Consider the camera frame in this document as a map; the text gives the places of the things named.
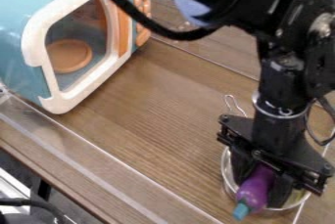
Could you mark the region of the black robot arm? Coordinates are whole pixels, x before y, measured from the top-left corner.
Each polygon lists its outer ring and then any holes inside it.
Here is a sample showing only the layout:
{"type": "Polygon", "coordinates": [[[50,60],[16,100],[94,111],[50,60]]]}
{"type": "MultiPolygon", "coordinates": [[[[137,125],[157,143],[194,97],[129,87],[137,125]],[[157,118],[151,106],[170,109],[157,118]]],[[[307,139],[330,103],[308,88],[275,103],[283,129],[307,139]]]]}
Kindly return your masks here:
{"type": "Polygon", "coordinates": [[[335,92],[335,0],[175,0],[197,28],[177,32],[129,0],[111,0],[147,29],[196,40],[232,25],[256,39],[261,64],[253,117],[224,114],[218,141],[230,152],[237,202],[251,210],[284,205],[295,190],[322,194],[335,166],[315,150],[312,105],[335,92]]]}

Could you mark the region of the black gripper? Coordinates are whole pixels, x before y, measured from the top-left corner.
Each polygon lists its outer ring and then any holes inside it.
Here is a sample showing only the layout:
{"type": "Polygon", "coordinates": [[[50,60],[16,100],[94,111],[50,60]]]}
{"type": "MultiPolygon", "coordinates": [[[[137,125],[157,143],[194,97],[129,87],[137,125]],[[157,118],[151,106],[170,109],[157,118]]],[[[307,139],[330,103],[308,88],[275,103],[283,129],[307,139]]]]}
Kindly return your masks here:
{"type": "Polygon", "coordinates": [[[305,189],[322,195],[335,167],[307,141],[308,109],[280,115],[255,112],[255,117],[222,114],[217,140],[229,147],[233,179],[241,185],[253,168],[263,164],[275,174],[268,193],[268,208],[287,208],[305,189]]]}

